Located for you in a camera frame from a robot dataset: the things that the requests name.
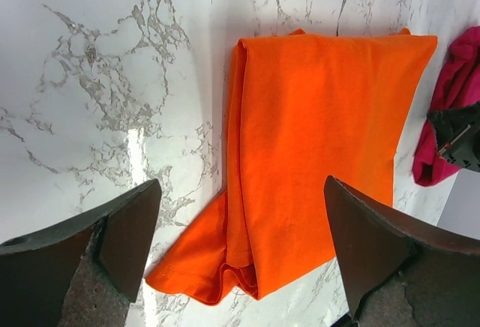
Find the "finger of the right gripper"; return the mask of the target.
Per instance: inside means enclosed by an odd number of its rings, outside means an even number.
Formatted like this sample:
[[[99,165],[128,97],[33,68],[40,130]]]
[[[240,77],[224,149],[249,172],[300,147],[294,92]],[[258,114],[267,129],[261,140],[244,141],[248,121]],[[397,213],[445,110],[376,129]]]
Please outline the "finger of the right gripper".
[[[436,154],[448,164],[479,172],[479,102],[429,112]]]

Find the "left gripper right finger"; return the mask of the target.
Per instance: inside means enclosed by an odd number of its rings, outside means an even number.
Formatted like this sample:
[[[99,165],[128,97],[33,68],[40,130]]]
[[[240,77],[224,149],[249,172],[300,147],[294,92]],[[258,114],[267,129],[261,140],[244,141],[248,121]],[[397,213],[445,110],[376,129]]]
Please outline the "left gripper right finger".
[[[324,194],[349,308],[336,326],[479,325],[479,240],[383,205],[333,176]]]

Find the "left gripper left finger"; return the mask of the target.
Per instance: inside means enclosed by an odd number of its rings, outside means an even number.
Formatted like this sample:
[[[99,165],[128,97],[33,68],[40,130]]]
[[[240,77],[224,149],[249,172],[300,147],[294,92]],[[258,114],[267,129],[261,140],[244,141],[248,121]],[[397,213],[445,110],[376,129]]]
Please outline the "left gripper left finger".
[[[2,326],[123,326],[161,201],[156,179],[1,244]]]

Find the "orange t shirt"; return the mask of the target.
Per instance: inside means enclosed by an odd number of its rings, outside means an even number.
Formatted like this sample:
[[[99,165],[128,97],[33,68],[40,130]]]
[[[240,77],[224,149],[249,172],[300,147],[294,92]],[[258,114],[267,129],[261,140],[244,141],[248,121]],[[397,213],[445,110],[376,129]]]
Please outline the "orange t shirt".
[[[326,179],[392,203],[395,153],[436,48],[435,36],[407,29],[239,40],[229,75],[225,191],[147,284],[216,305],[235,287],[262,299],[331,260]]]

